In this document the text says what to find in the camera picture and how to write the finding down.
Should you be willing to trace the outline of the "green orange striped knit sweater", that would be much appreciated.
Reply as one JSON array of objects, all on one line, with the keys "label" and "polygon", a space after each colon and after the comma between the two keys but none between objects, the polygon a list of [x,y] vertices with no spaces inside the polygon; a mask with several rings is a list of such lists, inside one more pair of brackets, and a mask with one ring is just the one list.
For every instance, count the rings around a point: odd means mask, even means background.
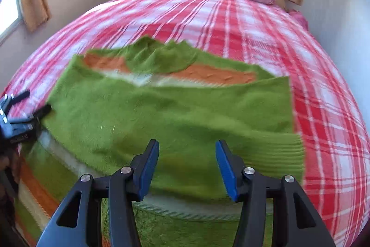
[{"label": "green orange striped knit sweater", "polygon": [[264,175],[304,174],[288,78],[186,42],[143,37],[75,55],[47,101],[45,131],[23,147],[15,204],[31,246],[79,175],[115,172],[152,138],[159,160],[149,196],[134,206],[144,246],[232,244],[240,208],[218,171],[218,140]]}]

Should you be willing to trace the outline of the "red white plaid bedspread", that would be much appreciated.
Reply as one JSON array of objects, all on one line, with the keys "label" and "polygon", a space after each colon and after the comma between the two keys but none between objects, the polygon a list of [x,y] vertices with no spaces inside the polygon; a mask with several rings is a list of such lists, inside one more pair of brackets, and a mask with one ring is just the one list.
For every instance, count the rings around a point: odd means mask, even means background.
[{"label": "red white plaid bedspread", "polygon": [[337,246],[369,220],[369,135],[348,84],[316,39],[278,6],[250,0],[112,0],[41,45],[5,93],[31,95],[11,115],[47,99],[63,67],[89,50],[120,49],[148,37],[186,42],[214,56],[257,65],[290,83],[295,131],[304,146],[300,182]]}]

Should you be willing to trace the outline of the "pink cloth beside bed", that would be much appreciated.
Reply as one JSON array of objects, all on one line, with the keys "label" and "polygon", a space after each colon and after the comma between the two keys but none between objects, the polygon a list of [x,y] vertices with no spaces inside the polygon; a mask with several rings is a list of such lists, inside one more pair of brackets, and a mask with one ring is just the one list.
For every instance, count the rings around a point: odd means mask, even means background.
[{"label": "pink cloth beside bed", "polygon": [[308,30],[308,21],[306,20],[306,18],[304,17],[304,15],[300,12],[300,11],[297,11],[297,10],[290,10],[289,12],[289,15],[294,18],[296,20],[296,22],[298,22],[303,28],[305,28],[306,30]]}]

